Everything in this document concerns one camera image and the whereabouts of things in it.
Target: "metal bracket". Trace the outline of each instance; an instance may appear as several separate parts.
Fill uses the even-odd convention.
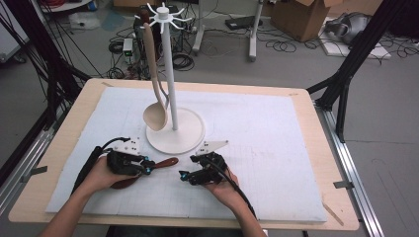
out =
[[[354,183],[348,182],[348,181],[335,182],[335,183],[333,183],[333,185],[335,186],[336,189],[345,188],[345,189],[349,190],[349,189],[354,188]]]
[[[228,144],[228,140],[225,141],[204,141],[203,146],[196,152],[197,156],[212,153],[213,151]]]
[[[126,142],[119,142],[115,145],[114,150],[128,155],[139,155],[139,137],[131,138]]]
[[[31,176],[34,176],[34,175],[37,175],[37,174],[41,174],[41,173],[45,173],[47,170],[48,170],[48,167],[47,166],[42,166],[42,167],[39,167],[39,168],[32,169],[29,172],[28,175],[21,177],[21,182],[22,183],[27,183],[28,180],[31,178]]]

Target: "table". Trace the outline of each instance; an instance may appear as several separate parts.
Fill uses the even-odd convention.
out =
[[[46,173],[32,176],[22,191],[9,219],[14,222],[49,222],[53,214],[45,213],[50,196],[59,179],[60,171],[67,157],[77,143],[80,132],[96,108],[102,92],[107,87],[127,87],[151,89],[151,82],[111,79],[91,79],[83,88],[73,108],[40,160],[38,167],[47,166]],[[260,221],[267,229],[316,229],[316,230],[356,230],[358,217],[345,189],[336,189],[335,182],[342,180],[326,136],[317,117],[308,93],[303,89],[268,88],[252,86],[176,83],[178,91],[240,93],[270,96],[287,96],[293,100],[298,122],[310,157],[313,172],[320,189],[323,206],[327,213],[324,223],[285,223],[280,221]],[[190,227],[238,227],[236,220],[138,217],[83,214],[79,223],[124,224]]]

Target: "white mug tree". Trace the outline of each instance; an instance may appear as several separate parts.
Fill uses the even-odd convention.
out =
[[[179,16],[184,9],[178,13],[170,14],[169,9],[165,6],[165,4],[163,3],[162,5],[162,7],[157,8],[157,11],[154,11],[147,3],[149,10],[155,14],[154,17],[150,17],[150,20],[153,20],[153,22],[150,23],[149,27],[152,27],[156,23],[160,24],[166,80],[169,90],[169,117],[171,117],[171,119],[168,118],[167,123],[160,129],[153,129],[150,125],[147,125],[146,136],[150,144],[155,149],[167,154],[181,154],[191,151],[201,143],[205,135],[205,126],[203,120],[198,114],[186,108],[178,108],[176,105],[169,24],[177,30],[183,30],[183,28],[176,26],[173,21],[187,22],[191,19],[184,20],[176,18],[176,16]],[[148,52],[151,51],[151,49],[152,53],[154,53],[154,46],[149,43],[145,47],[149,49],[147,51],[148,58],[148,54],[150,54]],[[148,63],[155,63],[155,61],[148,60]],[[154,91],[157,91],[156,87],[157,83],[153,83]]]

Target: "floor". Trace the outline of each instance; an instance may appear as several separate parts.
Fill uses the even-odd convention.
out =
[[[109,6],[96,12],[101,27],[74,31],[72,38],[98,71],[110,68],[109,39],[132,26],[128,13]],[[227,30],[225,16],[205,20],[208,28]],[[248,59],[248,33],[227,35],[207,31],[202,49],[193,56],[195,67],[175,71],[179,82],[308,88],[333,75],[343,57],[326,56],[321,46],[307,48],[296,41],[282,44],[277,51],[262,34],[274,30],[264,19],[257,41],[257,59]],[[272,31],[269,34],[279,35]],[[74,44],[64,37],[75,66],[90,75],[98,73],[87,63]],[[387,48],[396,50],[396,45]],[[351,84],[345,124],[345,138],[385,236],[410,237],[419,233],[419,55],[401,57],[391,53],[381,63],[368,59]],[[42,87],[30,62],[9,61],[0,65],[0,151],[2,165],[46,107]],[[312,95],[312,99],[321,92]],[[35,236],[43,224],[11,223],[10,206],[0,217],[0,236]],[[81,225],[74,236],[105,236],[107,226]],[[310,236],[368,236],[361,227],[355,232],[309,231]],[[270,236],[302,236],[300,231],[270,230]]]

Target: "wire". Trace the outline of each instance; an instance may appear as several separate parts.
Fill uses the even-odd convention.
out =
[[[249,199],[247,198],[246,194],[244,194],[243,191],[241,191],[241,189],[238,187],[238,185],[231,179],[231,174],[228,167],[227,167],[227,171],[228,171],[229,176],[227,176],[225,172],[221,168],[219,168],[215,163],[213,163],[210,159],[206,159],[206,162],[208,162],[213,168],[215,168],[222,175],[222,177],[225,178],[233,186],[233,188],[240,194],[243,200],[246,201],[247,206],[249,207],[252,214],[255,216],[255,218],[257,218],[255,210],[253,209],[253,206],[250,203]]]
[[[103,145],[101,149],[104,150],[107,146],[109,146],[109,144],[111,144],[114,141],[118,141],[118,140],[121,140],[123,142],[126,142],[126,141],[129,141],[130,138],[129,137],[117,137],[117,138],[114,138],[114,139],[108,141],[107,143],[105,143],[105,145]]]

